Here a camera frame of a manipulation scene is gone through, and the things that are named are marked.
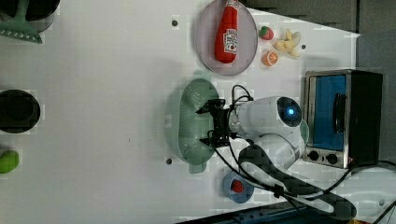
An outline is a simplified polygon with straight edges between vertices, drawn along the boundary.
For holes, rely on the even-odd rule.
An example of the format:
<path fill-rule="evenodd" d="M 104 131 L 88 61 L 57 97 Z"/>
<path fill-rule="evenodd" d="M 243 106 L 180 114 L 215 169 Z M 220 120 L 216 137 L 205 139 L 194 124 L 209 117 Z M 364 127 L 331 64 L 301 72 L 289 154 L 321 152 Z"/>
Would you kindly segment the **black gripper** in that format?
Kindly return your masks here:
<path fill-rule="evenodd" d="M 207 138 L 201 138 L 200 141 L 209 147 L 226 147 L 230 145 L 230 139 L 235 139 L 237 133 L 229 127 L 230 109 L 224 109 L 224 99 L 211 99 L 204 103 L 196 113 L 210 113 L 213 118 L 213 130 L 208 132 Z"/>

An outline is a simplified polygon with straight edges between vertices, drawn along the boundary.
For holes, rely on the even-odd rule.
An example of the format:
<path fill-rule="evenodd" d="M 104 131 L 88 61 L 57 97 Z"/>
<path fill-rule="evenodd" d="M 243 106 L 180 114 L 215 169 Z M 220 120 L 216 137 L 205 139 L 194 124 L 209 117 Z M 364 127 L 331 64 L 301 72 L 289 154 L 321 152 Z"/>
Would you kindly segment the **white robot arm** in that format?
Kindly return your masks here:
<path fill-rule="evenodd" d="M 322 189 L 289 170 L 304 152 L 298 103 L 289 97 L 243 98 L 243 103 L 235 100 L 228 108 L 223 99 L 209 99 L 198 107 L 197 112 L 208 113 L 214 123 L 202 142 L 217 149 L 242 138 L 248 146 L 234 153 L 233 158 L 235 170 L 249 184 L 318 210 L 328 206 L 325 214 L 335 219 L 356 216 L 356 206 L 336 194 L 334 187 Z"/>

